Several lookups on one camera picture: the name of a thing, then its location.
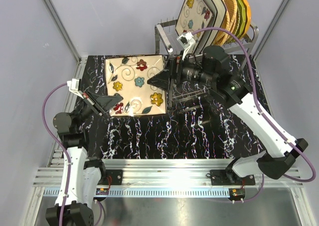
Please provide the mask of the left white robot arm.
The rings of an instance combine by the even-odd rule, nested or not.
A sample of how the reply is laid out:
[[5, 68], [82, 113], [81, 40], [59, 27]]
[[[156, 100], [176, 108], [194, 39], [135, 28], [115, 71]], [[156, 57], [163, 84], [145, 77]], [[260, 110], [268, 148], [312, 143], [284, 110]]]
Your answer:
[[92, 203], [97, 185], [107, 180], [102, 160], [88, 157], [89, 134], [79, 126], [93, 114], [104, 115], [122, 96], [82, 94], [83, 107], [72, 112], [60, 112], [53, 118], [57, 141], [64, 157], [60, 190], [54, 206], [46, 210], [45, 218], [51, 226], [92, 226]]

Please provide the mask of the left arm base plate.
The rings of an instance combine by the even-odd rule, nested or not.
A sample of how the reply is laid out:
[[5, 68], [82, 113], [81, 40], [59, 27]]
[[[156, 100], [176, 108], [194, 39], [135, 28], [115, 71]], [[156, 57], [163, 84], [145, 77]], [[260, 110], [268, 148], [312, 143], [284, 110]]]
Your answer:
[[104, 176], [99, 181], [99, 185], [108, 185], [111, 183], [111, 186], [120, 186], [122, 185], [123, 180], [123, 170], [119, 169], [107, 169]]

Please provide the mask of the white square plate black rim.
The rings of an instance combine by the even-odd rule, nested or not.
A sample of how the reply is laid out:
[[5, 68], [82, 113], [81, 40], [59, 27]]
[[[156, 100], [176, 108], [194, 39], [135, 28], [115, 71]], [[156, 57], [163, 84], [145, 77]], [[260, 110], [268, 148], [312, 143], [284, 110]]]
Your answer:
[[[223, 0], [200, 0], [196, 11], [199, 16], [195, 19], [199, 20], [199, 29], [207, 27], [220, 27], [225, 16], [225, 5]], [[217, 31], [201, 31], [198, 39], [198, 45], [195, 48], [195, 53], [202, 53], [203, 49], [211, 45], [216, 38]]]

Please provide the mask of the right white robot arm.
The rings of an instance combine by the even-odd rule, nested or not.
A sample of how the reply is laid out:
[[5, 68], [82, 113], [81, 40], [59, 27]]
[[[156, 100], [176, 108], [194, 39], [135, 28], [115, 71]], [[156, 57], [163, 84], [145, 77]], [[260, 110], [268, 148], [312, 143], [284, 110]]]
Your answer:
[[222, 174], [230, 184], [236, 185], [254, 174], [275, 180], [286, 176], [296, 159], [305, 156], [307, 141], [285, 131], [260, 105], [255, 88], [239, 75], [229, 73], [228, 65], [228, 54], [213, 45], [204, 49], [201, 62], [186, 54], [170, 57], [164, 70], [151, 77], [148, 84], [164, 91], [170, 89], [171, 83], [203, 84], [214, 100], [239, 117], [258, 137], [265, 151], [234, 159]]

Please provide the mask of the floral square plate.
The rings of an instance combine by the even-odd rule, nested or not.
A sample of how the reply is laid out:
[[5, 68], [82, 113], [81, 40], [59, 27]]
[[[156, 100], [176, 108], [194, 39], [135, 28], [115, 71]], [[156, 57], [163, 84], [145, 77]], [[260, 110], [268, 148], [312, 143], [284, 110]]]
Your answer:
[[165, 114], [166, 92], [147, 83], [163, 69], [163, 55], [132, 55], [106, 59], [107, 94], [123, 98], [110, 109], [110, 116]]
[[184, 0], [175, 25], [177, 35], [212, 26], [216, 13], [209, 3], [211, 0]]

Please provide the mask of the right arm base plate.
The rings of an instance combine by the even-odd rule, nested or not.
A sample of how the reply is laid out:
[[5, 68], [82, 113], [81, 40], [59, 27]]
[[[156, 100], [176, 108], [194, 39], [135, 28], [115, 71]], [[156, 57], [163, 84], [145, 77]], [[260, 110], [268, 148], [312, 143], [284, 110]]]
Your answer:
[[241, 178], [227, 170], [210, 170], [206, 177], [211, 180], [212, 186], [254, 186], [256, 184], [253, 175]]

